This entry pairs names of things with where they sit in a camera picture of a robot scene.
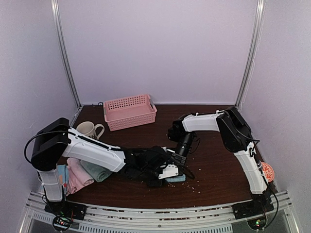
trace orange slice coaster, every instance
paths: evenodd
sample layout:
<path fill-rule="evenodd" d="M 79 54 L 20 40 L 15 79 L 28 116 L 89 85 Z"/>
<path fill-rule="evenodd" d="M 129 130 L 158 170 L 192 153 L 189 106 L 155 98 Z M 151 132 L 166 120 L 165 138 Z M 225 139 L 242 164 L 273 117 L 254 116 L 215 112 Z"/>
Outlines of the orange slice coaster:
<path fill-rule="evenodd" d="M 268 179 L 268 182 L 273 181 L 273 179 L 274 179 L 273 168 L 269 164 L 262 162 L 262 169 L 263 169 L 263 171 L 264 171 L 264 173 Z"/>

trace perforated basket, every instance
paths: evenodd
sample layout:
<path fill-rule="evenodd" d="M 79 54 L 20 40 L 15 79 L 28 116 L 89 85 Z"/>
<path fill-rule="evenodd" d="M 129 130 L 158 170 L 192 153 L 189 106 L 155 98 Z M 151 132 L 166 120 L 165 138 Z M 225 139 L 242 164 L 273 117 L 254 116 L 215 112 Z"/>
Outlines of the perforated basket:
<path fill-rule="evenodd" d="M 110 131 L 153 123 L 156 107 L 149 95 L 125 97 L 104 103 L 104 117 Z"/>

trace green towel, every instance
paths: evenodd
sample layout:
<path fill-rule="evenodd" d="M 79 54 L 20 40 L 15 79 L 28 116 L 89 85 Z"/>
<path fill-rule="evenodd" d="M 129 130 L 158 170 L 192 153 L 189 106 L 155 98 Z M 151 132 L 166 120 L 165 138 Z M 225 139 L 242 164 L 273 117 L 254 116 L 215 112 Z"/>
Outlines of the green towel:
<path fill-rule="evenodd" d="M 105 167 L 98 166 L 96 164 L 89 163 L 81 160 L 82 167 L 93 177 L 97 182 L 102 182 L 111 175 L 111 171 Z"/>

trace mug handle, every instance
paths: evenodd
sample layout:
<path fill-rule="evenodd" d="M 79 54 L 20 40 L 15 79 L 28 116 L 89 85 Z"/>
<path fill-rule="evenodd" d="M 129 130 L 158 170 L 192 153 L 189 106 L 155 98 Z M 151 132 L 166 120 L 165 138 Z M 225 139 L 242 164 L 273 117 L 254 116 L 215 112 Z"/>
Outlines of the mug handle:
<path fill-rule="evenodd" d="M 103 133 L 105 131 L 105 127 L 102 124 L 97 124 L 97 125 L 95 125 L 95 130 L 97 130 L 98 127 L 102 127 L 103 128 L 102 131 L 97 135 L 97 138 L 99 139 L 103 135 Z"/>

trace white wall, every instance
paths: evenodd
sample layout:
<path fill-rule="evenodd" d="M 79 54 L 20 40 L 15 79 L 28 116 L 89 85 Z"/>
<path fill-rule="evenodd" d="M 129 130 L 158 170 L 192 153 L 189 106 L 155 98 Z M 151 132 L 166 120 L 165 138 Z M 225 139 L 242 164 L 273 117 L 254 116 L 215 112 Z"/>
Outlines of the white wall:
<path fill-rule="evenodd" d="M 311 232 L 311 1 L 268 1 L 242 114 Z"/>
<path fill-rule="evenodd" d="M 157 103 L 233 104 L 257 1 L 59 1 L 82 103 L 151 94 Z"/>
<path fill-rule="evenodd" d="M 0 232 L 16 232 L 38 185 L 25 143 L 76 111 L 57 43 L 50 1 L 0 1 Z"/>

